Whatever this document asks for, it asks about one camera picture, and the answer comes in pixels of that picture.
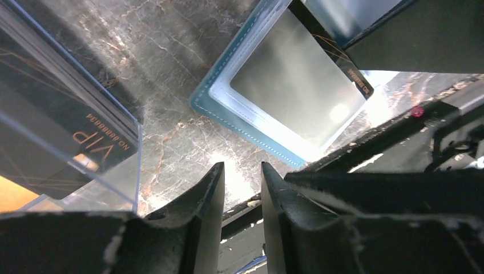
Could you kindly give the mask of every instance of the white stitching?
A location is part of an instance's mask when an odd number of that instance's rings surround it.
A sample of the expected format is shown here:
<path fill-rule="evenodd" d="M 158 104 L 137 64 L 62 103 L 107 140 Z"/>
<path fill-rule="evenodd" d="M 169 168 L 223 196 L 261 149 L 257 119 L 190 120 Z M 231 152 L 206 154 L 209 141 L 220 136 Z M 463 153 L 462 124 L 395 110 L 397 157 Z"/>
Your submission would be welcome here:
<path fill-rule="evenodd" d="M 265 2 L 265 4 L 262 6 L 261 10 L 262 10 L 263 8 L 265 8 L 265 6 L 267 5 L 267 3 L 269 3 L 269 1 L 266 1 L 266 2 Z M 260 14 L 260 11 L 257 13 L 256 17 L 254 18 L 254 21 L 252 22 L 251 26 L 250 26 L 250 27 L 247 29 L 247 32 L 246 32 L 245 34 L 247 34 L 247 33 L 248 33 L 250 30 L 251 30 L 252 26 L 254 25 L 254 22 L 255 22 L 256 20 L 258 20 L 258 18 L 259 18 L 259 14 Z M 244 39 L 245 39 L 245 35 L 244 35 L 244 36 L 241 38 L 241 40 L 239 41 L 239 43 L 238 43 L 237 45 L 239 45 L 239 44 L 240 44 L 240 42 L 242 42 Z M 235 47 L 235 48 L 234 48 L 234 49 L 233 49 L 233 50 L 232 50 L 232 51 L 229 53 L 229 56 L 228 56 L 228 57 L 226 57 L 226 59 L 224 60 L 224 63 L 226 63 L 226 62 L 227 62 L 227 60 L 228 60 L 228 59 L 229 59 L 229 58 L 232 56 L 232 54 L 233 54 L 233 53 L 234 53 L 234 51 L 236 51 L 236 50 L 237 50 L 237 46 L 236 46 L 236 47 Z M 220 73 L 220 69 L 221 69 L 221 67 L 220 67 L 220 68 L 219 68 L 219 69 L 218 69 L 218 70 L 215 72 L 215 74 L 214 74 L 212 77 L 210 77 L 210 80 L 208 81 L 208 84 L 211 84 L 211 83 L 213 82 L 213 79 L 214 79 L 215 77 L 217 77 L 217 76 L 218 76 L 218 74 Z M 245 131 L 243 131 L 243 130 L 239 129 L 239 128 L 238 128 L 238 127 L 236 127 L 235 125 L 230 124 L 228 121 L 226 121 L 226 120 L 222 119 L 221 117 L 218 117 L 216 114 L 214 114 L 214 113 L 212 113 L 212 112 L 210 112 L 210 111 L 208 111 L 208 110 L 204 109 L 202 106 L 200 106 L 200 105 L 198 104 L 198 101 L 199 101 L 200 97 L 203 95 L 203 93 L 204 93 L 204 92 L 206 92 L 207 88 L 208 88 L 208 85 L 205 85 L 205 86 L 204 86 L 204 88 L 202 89 L 202 91 L 200 92 L 199 96 L 198 96 L 198 97 L 195 99 L 195 105 L 196 105 L 197 107 L 199 107 L 200 109 L 202 109 L 202 110 L 206 111 L 207 113 L 209 113 L 209 114 L 213 115 L 214 117 L 218 118 L 219 120 L 222 120 L 224 123 L 226 123 L 227 125 L 229 125 L 229 126 L 231 126 L 231 127 L 235 128 L 235 129 L 237 129 L 238 131 L 242 132 L 243 134 L 247 135 L 247 136 L 248 136 L 248 137 L 250 137 L 252 140 L 256 141 L 257 143 L 259 143 L 259 144 L 261 144 L 262 146 L 266 147 L 267 149 L 271 150 L 271 151 L 272 151 L 272 152 L 274 152 L 275 154 L 277 154 L 277 155 L 281 156 L 283 159 L 287 160 L 288 162 L 290 162 L 290 163 L 292 163 L 292 164 L 294 164 L 294 165 L 299 165 L 299 164 L 295 163 L 294 161 L 290 160 L 289 158 L 287 158 L 285 155 L 283 155 L 283 154 L 281 154 L 280 152 L 278 152 L 278 151 L 274 150 L 272 147 L 270 147 L 270 146 L 266 145 L 265 143 L 262 143 L 261 141 L 259 141 L 259 140 L 257 140 L 256 138 L 254 138 L 254 137 L 250 136 L 250 135 L 249 135 L 249 134 L 247 134 Z"/>

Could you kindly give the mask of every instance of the black plastic part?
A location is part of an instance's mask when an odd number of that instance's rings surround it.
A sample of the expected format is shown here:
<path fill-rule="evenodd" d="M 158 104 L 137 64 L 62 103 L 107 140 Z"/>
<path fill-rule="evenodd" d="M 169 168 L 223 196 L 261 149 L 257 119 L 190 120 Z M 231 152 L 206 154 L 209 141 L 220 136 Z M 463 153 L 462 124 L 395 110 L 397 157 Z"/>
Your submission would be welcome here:
<path fill-rule="evenodd" d="M 343 52 L 340 46 L 326 32 L 324 27 L 308 10 L 301 0 L 293 0 L 288 6 L 291 13 L 310 32 L 321 48 L 328 53 L 328 57 L 340 68 L 340 70 L 351 81 L 356 83 L 356 88 L 361 95 L 368 100 L 373 95 L 373 87 L 357 69 L 349 57 Z"/>
<path fill-rule="evenodd" d="M 458 118 L 459 109 L 442 101 L 421 107 L 424 109 L 422 116 L 415 117 L 408 112 L 402 114 L 375 128 L 354 144 L 311 164 L 308 170 L 348 172 L 383 153 L 379 158 L 382 163 L 372 172 L 422 172 L 431 163 L 433 133 Z"/>
<path fill-rule="evenodd" d="M 5 16 L 2 18 L 2 28 L 8 26 L 9 35 L 15 37 L 16 41 L 23 41 L 21 46 L 30 54 L 36 52 L 33 57 L 42 64 L 49 67 L 56 75 L 63 75 L 66 81 L 76 86 L 71 91 L 87 102 L 96 112 L 104 114 L 104 118 L 118 131 L 123 132 L 131 143 L 138 139 L 138 126 L 133 118 L 126 115 L 124 110 L 119 108 L 119 103 L 112 100 L 103 86 L 93 77 L 90 77 L 84 69 L 79 67 L 77 61 L 69 56 L 36 21 L 30 18 L 14 0 L 1 0 L 0 10 Z"/>
<path fill-rule="evenodd" d="M 415 174 L 288 173 L 284 180 L 328 208 L 362 214 L 471 214 L 484 219 L 484 171 Z"/>
<path fill-rule="evenodd" d="M 405 188 L 403 184 L 399 186 L 393 182 L 395 180 L 389 180 L 386 185 L 382 180 L 380 184 L 372 184 L 375 178 L 387 177 L 384 174 L 371 175 L 374 176 L 371 180 L 361 174 L 293 174 L 291 179 L 302 181 L 298 186 L 308 186 L 312 190 L 312 194 L 306 196 L 322 202 L 322 206 L 335 204 L 334 197 L 328 198 L 328 193 L 332 193 L 340 198 L 336 204 L 345 203 L 347 207 L 360 204 L 370 213 L 331 214 L 291 189 L 270 164 L 263 163 L 262 169 L 268 273 L 482 273 L 484 239 L 479 234 L 484 224 L 481 219 L 466 215 L 416 214 L 408 207 L 414 202 L 411 195 L 404 197 L 400 193 Z M 428 184 L 434 185 L 444 180 L 440 174 L 426 178 L 421 174 L 411 176 L 420 183 L 428 180 Z M 451 182 L 459 184 L 455 181 L 458 177 L 454 180 L 450 177 Z M 409 178 L 403 176 L 401 183 L 410 183 L 406 179 Z M 460 179 L 475 186 L 479 176 L 465 173 L 460 174 Z M 374 196 L 373 192 L 382 186 L 395 188 L 379 202 L 382 196 Z M 407 188 L 406 193 L 420 193 L 418 186 Z M 473 187 L 462 190 L 467 194 L 471 191 Z M 437 206 L 435 211 L 480 213 L 480 203 L 473 198 L 468 201 L 468 207 L 452 210 L 452 206 L 459 208 L 460 200 L 468 197 L 457 194 L 445 205 L 449 193 L 438 197 L 443 192 L 446 191 L 427 195 L 435 195 L 429 201 Z M 476 192 L 483 198 L 482 190 Z M 392 202 L 391 197 L 402 200 Z"/>
<path fill-rule="evenodd" d="M 477 142 L 477 148 L 475 150 L 475 158 L 484 157 L 484 123 L 469 133 L 471 140 Z"/>
<path fill-rule="evenodd" d="M 0 215 L 0 273 L 217 272 L 224 164 L 146 220 L 128 212 Z"/>
<path fill-rule="evenodd" d="M 360 70 L 484 72 L 484 1 L 412 0 L 345 52 Z"/>

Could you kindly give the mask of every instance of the transparent acrylic holder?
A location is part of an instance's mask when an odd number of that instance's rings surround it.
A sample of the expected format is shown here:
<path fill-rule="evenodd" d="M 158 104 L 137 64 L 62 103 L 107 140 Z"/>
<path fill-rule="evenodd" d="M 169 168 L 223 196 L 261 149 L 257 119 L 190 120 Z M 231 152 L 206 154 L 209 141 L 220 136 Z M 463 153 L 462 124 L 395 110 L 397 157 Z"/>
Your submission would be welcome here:
<path fill-rule="evenodd" d="M 0 212 L 136 211 L 141 135 L 21 7 L 0 2 Z"/>

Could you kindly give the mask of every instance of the gray marble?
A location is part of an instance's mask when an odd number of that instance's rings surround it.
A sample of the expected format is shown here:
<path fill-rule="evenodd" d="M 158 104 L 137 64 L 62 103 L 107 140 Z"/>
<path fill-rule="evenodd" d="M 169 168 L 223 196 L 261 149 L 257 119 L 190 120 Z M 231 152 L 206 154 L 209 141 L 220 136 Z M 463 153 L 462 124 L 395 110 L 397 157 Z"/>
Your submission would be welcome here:
<path fill-rule="evenodd" d="M 194 112 L 188 98 L 257 0 L 18 0 L 144 126 L 138 213 L 225 161 L 225 209 L 260 191 L 260 162 L 291 168 Z M 373 97 L 328 151 L 465 75 L 404 73 Z"/>

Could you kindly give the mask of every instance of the white paint chip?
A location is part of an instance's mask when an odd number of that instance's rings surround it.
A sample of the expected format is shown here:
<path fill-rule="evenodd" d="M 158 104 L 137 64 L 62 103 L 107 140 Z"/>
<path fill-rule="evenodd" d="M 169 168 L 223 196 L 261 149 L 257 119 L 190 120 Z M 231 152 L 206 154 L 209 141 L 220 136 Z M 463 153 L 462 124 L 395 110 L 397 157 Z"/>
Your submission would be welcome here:
<path fill-rule="evenodd" d="M 260 203 L 260 200 L 248 201 L 247 206 L 248 207 L 256 207 L 259 203 Z"/>
<path fill-rule="evenodd" d="M 121 242 L 123 241 L 122 235 L 116 235 L 111 238 L 111 242 L 104 250 L 104 261 L 108 265 L 113 265 L 116 262 L 116 253 L 118 251 Z"/>
<path fill-rule="evenodd" d="M 377 155 L 373 155 L 373 157 L 371 157 L 370 159 L 368 159 L 368 160 L 364 161 L 363 163 L 361 163 L 361 164 L 353 167 L 348 173 L 353 173 L 353 172 L 359 170 L 362 167 L 366 167 L 369 164 L 373 164 L 381 156 L 383 156 L 383 153 L 380 153 L 380 154 L 377 154 Z"/>

